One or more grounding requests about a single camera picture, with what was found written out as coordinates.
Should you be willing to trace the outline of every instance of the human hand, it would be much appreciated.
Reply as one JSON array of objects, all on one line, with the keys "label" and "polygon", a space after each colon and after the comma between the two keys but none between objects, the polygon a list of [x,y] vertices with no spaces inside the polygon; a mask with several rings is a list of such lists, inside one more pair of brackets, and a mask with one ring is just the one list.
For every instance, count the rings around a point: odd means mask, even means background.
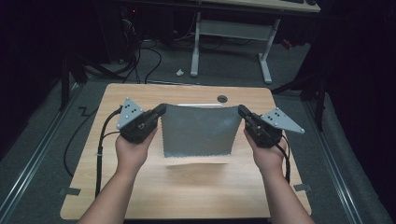
[{"label": "human hand", "polygon": [[[284,156],[279,148],[276,146],[270,148],[258,147],[247,130],[244,130],[244,134],[253,149],[253,158],[256,165],[259,167],[262,176],[282,175],[282,162]],[[283,138],[278,144],[283,149],[286,148],[286,141]]]},{"label": "human hand", "polygon": [[127,176],[136,175],[140,167],[145,163],[148,157],[149,145],[154,138],[157,129],[140,144],[130,143],[121,135],[116,140],[116,151],[118,158],[117,171],[118,174]]}]

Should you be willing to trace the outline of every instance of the gray metal bracket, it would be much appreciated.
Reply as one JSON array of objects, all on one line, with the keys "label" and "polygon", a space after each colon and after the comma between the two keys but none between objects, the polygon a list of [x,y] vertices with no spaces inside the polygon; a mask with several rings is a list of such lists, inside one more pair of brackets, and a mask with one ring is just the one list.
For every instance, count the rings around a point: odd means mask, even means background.
[{"label": "gray metal bracket", "polygon": [[127,97],[122,106],[119,122],[117,123],[117,129],[123,128],[125,125],[143,114],[143,112],[144,110],[142,107]]},{"label": "gray metal bracket", "polygon": [[283,129],[294,133],[305,133],[305,130],[280,110],[279,107],[261,115],[261,119],[277,129]]}]

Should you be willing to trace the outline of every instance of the black hole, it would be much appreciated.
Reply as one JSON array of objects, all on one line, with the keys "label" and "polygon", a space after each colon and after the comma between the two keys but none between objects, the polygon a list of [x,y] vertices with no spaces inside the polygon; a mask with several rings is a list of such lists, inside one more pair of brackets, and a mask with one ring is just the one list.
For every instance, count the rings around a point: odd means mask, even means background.
[{"label": "black hole", "polygon": [[220,102],[220,103],[227,103],[227,101],[228,101],[228,98],[227,98],[227,96],[225,96],[225,95],[220,95],[220,96],[218,96],[218,101]]}]

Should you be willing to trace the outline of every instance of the forearm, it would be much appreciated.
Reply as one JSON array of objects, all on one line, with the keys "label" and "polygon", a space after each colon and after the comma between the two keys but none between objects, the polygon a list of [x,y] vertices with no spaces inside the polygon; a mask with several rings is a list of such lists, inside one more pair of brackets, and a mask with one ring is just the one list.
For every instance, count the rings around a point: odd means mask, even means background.
[{"label": "forearm", "polygon": [[273,223],[314,223],[281,171],[262,179]]},{"label": "forearm", "polygon": [[123,223],[135,178],[115,173],[78,223]]}]

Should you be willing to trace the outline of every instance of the wooden table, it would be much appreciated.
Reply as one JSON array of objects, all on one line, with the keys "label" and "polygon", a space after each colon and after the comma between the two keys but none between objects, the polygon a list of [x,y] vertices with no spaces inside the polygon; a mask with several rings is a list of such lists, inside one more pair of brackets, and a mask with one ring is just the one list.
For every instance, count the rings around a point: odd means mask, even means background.
[{"label": "wooden table", "polygon": [[[271,92],[264,88],[165,86],[110,84],[96,114],[61,211],[64,219],[79,219],[94,200],[96,156],[100,132],[108,115],[130,97],[146,110],[160,103],[217,103],[225,95],[225,106],[243,104],[261,114],[275,108]],[[106,132],[116,131],[118,117]],[[207,158],[165,158],[161,122],[148,151],[148,159],[134,184],[126,218],[243,218],[269,217],[262,177],[243,134],[244,122],[236,134],[231,156]],[[103,186],[114,174],[117,157],[113,134],[104,141]],[[292,186],[301,184],[295,161],[290,157]],[[311,208],[304,191],[296,192],[308,213]]]}]

